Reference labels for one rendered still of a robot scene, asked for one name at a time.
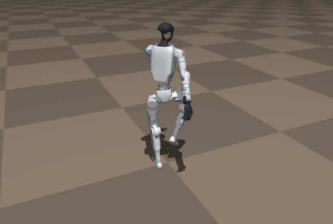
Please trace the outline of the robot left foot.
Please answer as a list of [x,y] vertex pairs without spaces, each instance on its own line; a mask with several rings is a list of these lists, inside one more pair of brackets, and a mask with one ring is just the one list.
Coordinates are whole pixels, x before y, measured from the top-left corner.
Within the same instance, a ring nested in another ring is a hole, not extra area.
[[158,160],[158,162],[156,162],[155,155],[153,155],[151,157],[151,159],[153,160],[153,162],[156,164],[157,167],[162,167],[163,166],[161,161],[159,162],[159,160]]

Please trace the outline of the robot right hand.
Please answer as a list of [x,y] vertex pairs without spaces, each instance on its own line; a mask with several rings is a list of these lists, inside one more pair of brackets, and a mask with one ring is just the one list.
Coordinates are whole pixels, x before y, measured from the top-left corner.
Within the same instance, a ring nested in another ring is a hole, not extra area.
[[191,101],[187,101],[186,96],[184,96],[183,103],[185,104],[185,106],[184,106],[184,116],[182,117],[182,119],[185,117],[183,120],[187,121],[191,119],[191,116],[193,114],[193,110],[190,105]]

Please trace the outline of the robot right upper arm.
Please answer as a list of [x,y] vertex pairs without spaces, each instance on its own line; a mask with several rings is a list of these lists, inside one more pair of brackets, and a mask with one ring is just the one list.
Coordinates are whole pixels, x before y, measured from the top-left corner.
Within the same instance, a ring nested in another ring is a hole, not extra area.
[[184,81],[186,71],[185,52],[181,49],[173,48],[174,56],[177,58],[178,68],[180,71],[180,79]]

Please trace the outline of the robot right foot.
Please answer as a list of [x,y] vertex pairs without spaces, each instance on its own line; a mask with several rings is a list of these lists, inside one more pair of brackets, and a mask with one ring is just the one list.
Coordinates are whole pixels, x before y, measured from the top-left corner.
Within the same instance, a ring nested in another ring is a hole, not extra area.
[[173,145],[179,146],[179,143],[178,143],[177,139],[175,138],[175,136],[171,136],[169,138],[169,142]]

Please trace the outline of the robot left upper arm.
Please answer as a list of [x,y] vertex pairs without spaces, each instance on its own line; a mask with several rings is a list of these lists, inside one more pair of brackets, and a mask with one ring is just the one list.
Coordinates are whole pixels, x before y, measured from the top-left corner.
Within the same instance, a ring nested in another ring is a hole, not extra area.
[[145,54],[147,55],[149,61],[150,61],[150,52],[151,52],[151,48],[153,45],[149,45],[146,49],[145,49]]

